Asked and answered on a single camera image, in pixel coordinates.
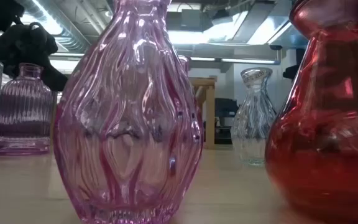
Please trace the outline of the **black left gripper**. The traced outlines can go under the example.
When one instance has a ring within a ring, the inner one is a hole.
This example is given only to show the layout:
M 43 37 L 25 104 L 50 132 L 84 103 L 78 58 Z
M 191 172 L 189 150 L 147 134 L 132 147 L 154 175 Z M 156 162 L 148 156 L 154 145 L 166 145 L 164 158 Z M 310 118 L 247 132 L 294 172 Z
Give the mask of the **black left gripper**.
M 0 36 L 0 62 L 6 75 L 17 77 L 20 64 L 32 63 L 43 68 L 41 79 L 52 91 L 63 91 L 68 77 L 49 60 L 57 51 L 55 38 L 38 22 L 13 25 Z

